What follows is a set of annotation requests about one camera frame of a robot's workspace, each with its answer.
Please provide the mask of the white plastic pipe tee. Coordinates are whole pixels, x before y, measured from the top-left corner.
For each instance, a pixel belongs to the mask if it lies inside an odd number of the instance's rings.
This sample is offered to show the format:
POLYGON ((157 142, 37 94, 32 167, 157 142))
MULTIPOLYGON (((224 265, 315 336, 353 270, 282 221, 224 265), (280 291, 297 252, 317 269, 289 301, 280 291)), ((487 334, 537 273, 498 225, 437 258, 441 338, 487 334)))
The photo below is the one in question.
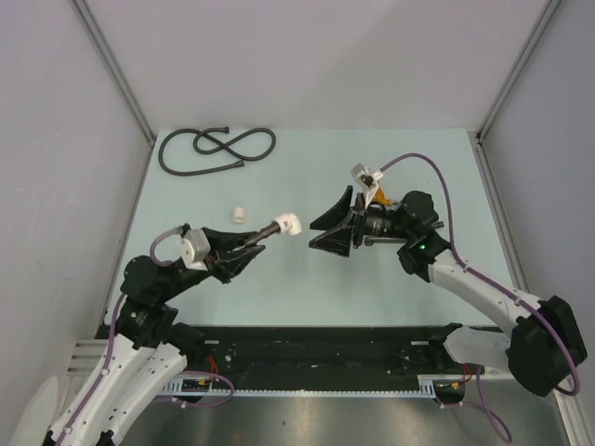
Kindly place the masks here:
POLYGON ((273 222, 278 226, 280 234, 296 236, 303 231, 300 219, 294 213, 281 214, 273 222))

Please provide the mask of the brushed steel water faucet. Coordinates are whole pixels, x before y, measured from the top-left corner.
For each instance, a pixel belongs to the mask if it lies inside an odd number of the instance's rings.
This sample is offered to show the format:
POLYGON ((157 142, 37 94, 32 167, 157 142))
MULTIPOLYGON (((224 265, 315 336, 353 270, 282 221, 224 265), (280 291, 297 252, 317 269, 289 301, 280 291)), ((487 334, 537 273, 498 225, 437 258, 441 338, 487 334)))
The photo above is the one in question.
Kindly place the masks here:
POLYGON ((277 222, 272 222, 261 230, 250 232, 240 237, 236 241, 237 249, 245 249, 259 244, 261 241, 271 237, 280 232, 280 227, 277 222))

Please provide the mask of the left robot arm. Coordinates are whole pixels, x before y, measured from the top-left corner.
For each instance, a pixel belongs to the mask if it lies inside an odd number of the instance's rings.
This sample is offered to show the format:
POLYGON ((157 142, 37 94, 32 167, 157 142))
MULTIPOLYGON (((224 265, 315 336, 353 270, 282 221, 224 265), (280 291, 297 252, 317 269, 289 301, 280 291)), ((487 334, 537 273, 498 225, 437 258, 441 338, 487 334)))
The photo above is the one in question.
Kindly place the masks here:
POLYGON ((203 335, 176 322, 169 301, 209 278, 231 282, 263 251, 261 241, 300 232, 296 217, 284 214, 258 231, 184 224, 157 236, 148 255, 127 263, 106 348, 43 443, 121 444, 163 387, 184 370, 199 369, 208 355, 203 335))

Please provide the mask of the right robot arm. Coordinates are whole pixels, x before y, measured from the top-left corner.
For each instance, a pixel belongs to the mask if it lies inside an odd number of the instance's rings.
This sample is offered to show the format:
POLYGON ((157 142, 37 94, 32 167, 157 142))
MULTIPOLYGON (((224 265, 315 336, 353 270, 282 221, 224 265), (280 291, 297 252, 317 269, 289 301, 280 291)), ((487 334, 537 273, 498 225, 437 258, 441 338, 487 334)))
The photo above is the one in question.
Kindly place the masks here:
POLYGON ((429 349, 430 365, 452 372, 461 362, 510 372, 531 393, 544 397, 576 377, 587 349, 571 306, 554 295, 543 299, 510 289, 458 258, 455 247, 435 229, 438 215, 430 194, 413 190, 387 207, 364 203, 352 187, 310 224, 318 236, 309 246, 347 257, 367 236, 400 239, 403 270, 443 288, 472 305, 500 333, 455 326, 429 349))

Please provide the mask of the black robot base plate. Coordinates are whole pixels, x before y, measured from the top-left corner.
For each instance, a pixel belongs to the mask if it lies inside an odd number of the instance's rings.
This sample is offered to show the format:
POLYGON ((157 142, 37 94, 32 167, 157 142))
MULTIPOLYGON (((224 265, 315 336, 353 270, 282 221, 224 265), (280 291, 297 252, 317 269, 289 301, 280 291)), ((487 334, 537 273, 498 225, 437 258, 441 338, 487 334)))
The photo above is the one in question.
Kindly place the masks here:
POLYGON ((477 364, 453 360, 443 341, 451 326, 200 326, 193 371, 221 374, 241 391, 414 390, 421 375, 466 382, 477 364))

